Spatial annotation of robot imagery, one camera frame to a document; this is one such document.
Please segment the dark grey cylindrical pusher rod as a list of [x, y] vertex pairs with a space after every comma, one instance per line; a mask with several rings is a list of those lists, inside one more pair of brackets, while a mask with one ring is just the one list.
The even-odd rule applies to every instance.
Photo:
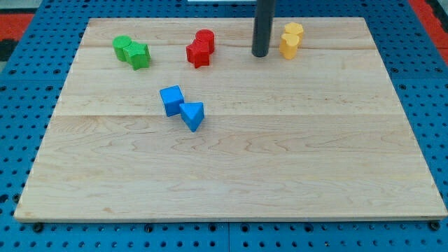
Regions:
[[276, 0], [257, 0], [251, 48], [255, 57], [265, 57], [269, 52], [275, 6]]

